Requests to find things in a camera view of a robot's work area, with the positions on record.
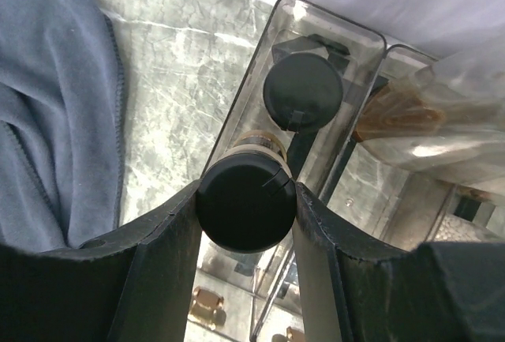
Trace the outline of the spice shaker black cap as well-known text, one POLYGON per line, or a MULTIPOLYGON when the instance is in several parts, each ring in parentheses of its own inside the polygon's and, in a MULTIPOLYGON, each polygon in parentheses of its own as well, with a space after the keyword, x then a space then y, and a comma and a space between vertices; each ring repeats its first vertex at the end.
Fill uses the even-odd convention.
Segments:
POLYGON ((320 130, 338 114, 342 98, 338 71, 313 53, 288 55, 272 66, 264 80, 265 107, 281 130, 320 130))

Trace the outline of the salt jar black lid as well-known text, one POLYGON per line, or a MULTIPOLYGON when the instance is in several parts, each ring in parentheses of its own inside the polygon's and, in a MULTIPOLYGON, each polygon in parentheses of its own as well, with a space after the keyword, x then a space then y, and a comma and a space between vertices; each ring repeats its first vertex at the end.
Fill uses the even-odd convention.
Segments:
POLYGON ((442 219, 433 240, 437 242, 504 242, 503 237, 487 228, 452 214, 447 214, 442 219))

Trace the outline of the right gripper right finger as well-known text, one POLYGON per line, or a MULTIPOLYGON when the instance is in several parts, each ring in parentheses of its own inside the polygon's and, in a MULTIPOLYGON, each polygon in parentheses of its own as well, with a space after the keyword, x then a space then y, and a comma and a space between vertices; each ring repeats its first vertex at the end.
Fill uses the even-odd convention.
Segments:
POLYGON ((427 242, 405 252, 297 184, 294 249, 308 341, 501 341, 504 246, 427 242))

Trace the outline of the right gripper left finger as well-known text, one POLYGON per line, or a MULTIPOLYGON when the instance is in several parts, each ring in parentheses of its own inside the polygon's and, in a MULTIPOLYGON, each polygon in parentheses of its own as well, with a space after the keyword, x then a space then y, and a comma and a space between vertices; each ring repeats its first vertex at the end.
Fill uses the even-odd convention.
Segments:
POLYGON ((197 187, 78 249, 2 246, 2 340, 184 340, 201 235, 197 187))

